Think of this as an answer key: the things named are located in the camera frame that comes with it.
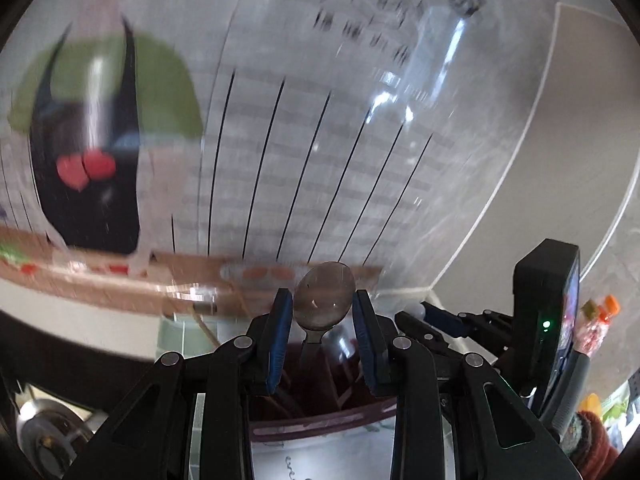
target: orange bottle cap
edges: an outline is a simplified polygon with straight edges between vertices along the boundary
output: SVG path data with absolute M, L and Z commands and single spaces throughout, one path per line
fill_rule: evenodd
M 620 313 L 620 304 L 616 297 L 611 294 L 604 299 L 604 306 L 609 313 L 609 317 L 617 316 Z

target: white wall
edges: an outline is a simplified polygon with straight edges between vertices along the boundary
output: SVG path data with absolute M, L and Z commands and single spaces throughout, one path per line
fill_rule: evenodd
M 628 191 L 640 146 L 640 47 L 623 25 L 561 6 L 538 108 L 510 172 L 435 286 L 445 307 L 510 312 L 513 266 L 544 238 L 585 264 Z

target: black line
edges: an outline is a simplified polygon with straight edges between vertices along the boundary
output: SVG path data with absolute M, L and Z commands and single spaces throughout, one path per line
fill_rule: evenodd
M 422 149 L 422 153 L 420 154 L 420 157 L 418 158 L 418 162 L 415 163 L 414 170 L 411 172 L 411 175 L 409 175 L 409 180 L 407 180 L 406 184 L 404 184 L 404 189 L 402 190 L 402 193 L 400 193 L 400 196 L 398 197 L 398 201 L 396 202 L 396 205 L 391 210 L 391 214 L 389 215 L 389 218 L 386 219 L 385 224 L 382 226 L 382 229 L 380 230 L 380 234 L 378 235 L 378 238 L 376 238 L 376 241 L 373 242 L 373 245 L 371 246 L 371 250 L 369 251 L 369 254 L 367 254 L 367 257 L 364 259 L 362 265 L 367 263 L 367 260 L 371 256 L 371 253 L 373 252 L 373 249 L 376 247 L 376 244 L 380 241 L 380 237 L 382 236 L 382 233 L 385 231 L 386 225 L 389 223 L 389 221 L 391 220 L 391 217 L 396 212 L 396 208 L 398 208 L 398 205 L 400 204 L 400 201 L 402 200 L 402 196 L 404 195 L 404 192 L 406 191 L 406 189 L 409 187 L 409 183 L 411 182 L 411 179 L 414 177 L 415 170 L 418 169 L 418 165 L 420 164 L 420 161 L 422 160 L 422 156 L 424 155 L 424 152 L 427 150 L 427 146 L 429 145 L 429 142 L 431 142 L 431 137 L 433 137 L 433 134 L 431 134 L 429 136 L 429 139 L 427 139 L 427 143 L 424 145 L 424 148 Z
M 364 210 L 367 208 L 367 205 L 369 205 L 369 200 L 371 200 L 373 192 L 376 190 L 376 186 L 378 185 L 378 182 L 380 181 L 380 177 L 382 176 L 382 172 L 385 171 L 385 166 L 388 163 L 389 157 L 391 156 L 391 154 L 394 151 L 394 146 L 396 145 L 396 142 L 398 142 L 398 137 L 400 137 L 400 133 L 402 132 L 402 128 L 404 128 L 404 123 L 400 125 L 400 129 L 398 130 L 398 133 L 396 134 L 396 138 L 394 139 L 394 143 L 391 145 L 391 148 L 389 149 L 389 152 L 386 154 L 385 163 L 382 165 L 382 168 L 380 168 L 380 173 L 378 174 L 378 178 L 376 179 L 376 181 L 373 184 L 373 187 L 371 188 L 371 193 L 369 193 L 369 197 L 367 198 L 367 201 L 364 203 L 364 207 L 362 208 L 362 211 L 360 212 L 360 216 L 358 216 L 358 219 L 356 220 L 356 223 L 353 226 L 353 229 L 351 230 L 351 234 L 349 235 L 349 238 L 347 239 L 347 243 L 344 245 L 344 249 L 340 253 L 340 258 L 338 258 L 338 261 L 340 261 L 342 259 L 342 257 L 344 256 L 344 251 L 347 250 L 347 246 L 349 245 L 349 242 L 351 242 L 351 237 L 353 236 L 354 232 L 356 232 L 356 228 L 358 227 L 358 222 L 360 222 L 360 219 L 362 218 L 362 215 L 364 214 Z
M 9 196 L 9 186 L 6 184 L 6 176 L 4 174 L 4 157 L 2 156 L 2 144 L 0 144 L 0 166 L 2 167 L 2 179 L 4 180 L 4 188 L 6 189 L 6 199 L 9 202 L 9 207 L 11 208 L 11 214 L 14 216 L 14 222 L 16 228 L 20 229 L 18 225 L 18 221 L 15 217 L 14 205 L 11 203 L 11 197 Z
M 229 98 L 231 97 L 231 87 L 234 85 L 236 71 L 231 73 L 231 81 L 229 82 L 229 90 L 226 91 L 225 107 L 222 110 L 222 120 L 220 121 L 220 132 L 218 133 L 218 146 L 216 147 L 216 158 L 213 162 L 213 177 L 211 179 L 211 198 L 209 200 L 209 234 L 207 235 L 207 256 L 211 250 L 211 214 L 213 211 L 213 188 L 216 185 L 216 171 L 218 170 L 218 155 L 220 154 L 220 139 L 222 139 L 222 128 L 225 126 L 226 108 L 229 106 Z
M 200 189 L 202 187 L 202 162 L 204 160 L 204 142 L 207 138 L 207 129 L 209 128 L 209 118 L 211 117 L 211 104 L 213 103 L 213 94 L 216 90 L 216 81 L 218 80 L 218 72 L 213 75 L 213 84 L 211 85 L 211 94 L 209 95 L 209 107 L 207 108 L 207 118 L 204 121 L 202 130 L 202 139 L 200 144 L 200 168 L 198 169 L 198 195 L 196 197 L 196 217 L 198 219 L 198 227 L 200 227 Z M 200 229 L 196 231 L 196 246 L 200 250 Z
M 269 122 L 269 129 L 267 130 L 267 136 L 264 138 L 264 146 L 262 147 L 262 155 L 260 156 L 260 164 L 258 165 L 258 174 L 255 176 L 254 195 L 251 197 L 251 207 L 249 208 L 249 216 L 246 220 L 246 231 L 244 232 L 244 244 L 242 245 L 242 259 L 244 260 L 244 253 L 246 251 L 246 240 L 249 237 L 249 227 L 251 225 L 251 214 L 254 212 L 255 194 L 258 191 L 258 183 L 260 182 L 260 172 L 262 171 L 262 163 L 264 162 L 264 154 L 267 152 L 267 143 L 269 142 L 269 136 L 271 135 L 271 128 L 273 128 L 273 121 L 276 118 L 276 111 L 278 110 L 278 104 L 280 103 L 280 97 L 284 90 L 284 79 L 280 85 L 280 91 L 278 97 L 276 97 L 276 104 L 273 105 L 273 114 L 271 114 L 271 121 Z
M 28 153 L 29 153 L 29 175 L 31 177 L 31 184 L 33 185 L 33 192 L 35 193 L 35 197 L 36 197 L 36 202 L 38 203 L 38 207 L 40 209 L 42 209 L 42 206 L 40 205 L 40 195 L 38 194 L 38 190 L 36 189 L 36 176 L 33 173 L 33 159 L 31 158 L 31 147 L 29 146 L 28 148 Z
M 302 166 L 302 172 L 300 173 L 300 179 L 298 180 L 298 186 L 296 187 L 296 193 L 293 195 L 293 200 L 291 202 L 291 208 L 289 209 L 289 215 L 287 216 L 287 221 L 284 224 L 284 230 L 282 231 L 282 238 L 280 238 L 280 245 L 278 246 L 278 254 L 276 254 L 276 261 L 280 257 L 280 251 L 282 250 L 282 243 L 284 242 L 284 235 L 287 232 L 287 227 L 289 227 L 289 221 L 291 220 L 291 215 L 293 213 L 293 207 L 296 205 L 296 199 L 298 198 L 298 192 L 300 191 L 300 185 L 302 184 L 302 178 L 305 176 L 306 164 L 309 162 L 309 157 L 311 156 L 311 151 L 314 148 L 314 144 L 316 143 L 316 137 L 318 136 L 318 131 L 320 130 L 320 124 L 322 124 L 322 118 L 324 118 L 324 113 L 326 112 L 326 107 L 329 104 L 329 99 L 331 98 L 331 92 L 326 97 L 326 101 L 324 102 L 324 107 L 322 108 L 322 113 L 320 114 L 320 119 L 318 120 L 318 126 L 316 126 L 316 131 L 314 132 L 314 138 L 311 139 L 311 144 L 309 146 L 309 151 L 306 152 L 305 164 Z
M 174 254 L 175 254 L 175 229 L 174 229 L 174 216 L 171 215 L 171 240 L 174 244 Z
M 24 215 L 27 217 L 27 224 L 29 224 L 29 231 L 33 233 L 33 228 L 31 227 L 31 221 L 29 220 L 29 214 L 27 213 L 27 206 L 24 205 L 24 198 L 22 197 L 22 193 L 20 193 L 20 200 L 22 200 L 22 208 L 24 209 Z
M 329 218 L 329 213 L 331 212 L 331 208 L 334 206 L 335 198 L 338 196 L 338 192 L 340 191 L 340 186 L 342 185 L 342 180 L 344 179 L 344 175 L 347 173 L 347 169 L 349 167 L 349 163 L 351 162 L 351 157 L 353 156 L 353 152 L 356 151 L 356 146 L 358 145 L 358 141 L 360 140 L 360 136 L 362 135 L 362 131 L 364 130 L 365 124 L 367 124 L 367 119 L 371 114 L 371 108 L 367 110 L 367 114 L 364 116 L 364 120 L 362 121 L 362 125 L 360 126 L 360 130 L 358 131 L 358 136 L 356 137 L 356 141 L 353 143 L 353 147 L 351 148 L 351 153 L 349 154 L 349 158 L 347 159 L 347 163 L 344 165 L 344 169 L 342 170 L 342 174 L 340 176 L 340 180 L 338 181 L 338 187 L 335 188 L 334 197 L 331 199 L 331 203 L 329 204 L 329 209 L 326 210 L 326 215 L 324 215 L 324 220 L 322 220 L 322 225 L 320 226 L 320 230 L 318 231 L 318 236 L 316 237 L 316 241 L 314 242 L 314 246 L 311 249 L 311 253 L 309 254 L 309 258 L 306 261 L 309 263 L 311 261 L 311 257 L 314 255 L 314 251 L 316 250 L 316 245 L 318 244 L 318 240 L 320 239 L 320 235 L 322 234 L 322 229 L 324 229 L 324 224 L 326 224 L 326 219 Z

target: spoon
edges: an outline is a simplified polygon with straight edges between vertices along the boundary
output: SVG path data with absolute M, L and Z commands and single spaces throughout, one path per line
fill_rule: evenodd
M 322 336 L 347 315 L 355 291 L 351 269 L 339 262 L 315 266 L 300 280 L 293 295 L 293 316 L 306 337 L 298 372 L 311 368 Z

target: red heart shape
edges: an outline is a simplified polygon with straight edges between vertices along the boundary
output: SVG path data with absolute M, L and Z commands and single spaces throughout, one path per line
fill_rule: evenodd
M 129 266 L 128 265 L 110 265 L 109 270 L 114 274 L 128 274 Z
M 84 168 L 92 180 L 111 178 L 116 172 L 116 161 L 101 150 L 88 150 L 82 154 Z
M 89 183 L 89 177 L 82 166 L 82 157 L 79 153 L 59 156 L 56 162 L 56 169 L 60 180 L 71 189 L 82 191 Z

